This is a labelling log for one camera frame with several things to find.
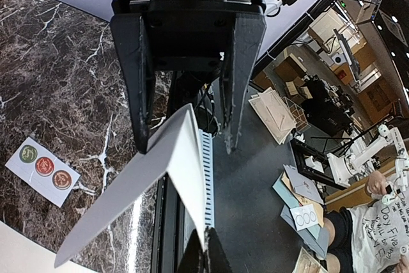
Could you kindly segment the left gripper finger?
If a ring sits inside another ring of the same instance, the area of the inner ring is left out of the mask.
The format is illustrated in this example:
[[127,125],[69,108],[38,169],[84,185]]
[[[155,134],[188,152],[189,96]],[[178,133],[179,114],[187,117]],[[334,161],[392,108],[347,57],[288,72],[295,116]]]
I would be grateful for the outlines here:
[[215,228],[204,232],[202,248],[196,230],[193,230],[183,254],[183,271],[187,273],[232,273]]

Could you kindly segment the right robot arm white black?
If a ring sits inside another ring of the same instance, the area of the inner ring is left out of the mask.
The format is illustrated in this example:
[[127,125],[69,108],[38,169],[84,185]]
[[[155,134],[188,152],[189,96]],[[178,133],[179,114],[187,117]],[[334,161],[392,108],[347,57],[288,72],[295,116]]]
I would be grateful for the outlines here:
[[[279,6],[297,0],[277,0]],[[237,147],[245,94],[266,32],[264,0],[112,0],[110,28],[138,152],[148,150],[155,74],[173,75],[168,114],[201,105],[219,81],[226,148]]]

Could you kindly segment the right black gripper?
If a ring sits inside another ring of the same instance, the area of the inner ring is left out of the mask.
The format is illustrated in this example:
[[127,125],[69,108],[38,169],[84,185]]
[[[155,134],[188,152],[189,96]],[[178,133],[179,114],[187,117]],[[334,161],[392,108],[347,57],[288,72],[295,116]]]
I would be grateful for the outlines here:
[[222,134],[236,150],[245,95],[266,31],[264,0],[112,0],[112,37],[135,147],[148,151],[154,71],[209,71],[224,52],[219,77]]

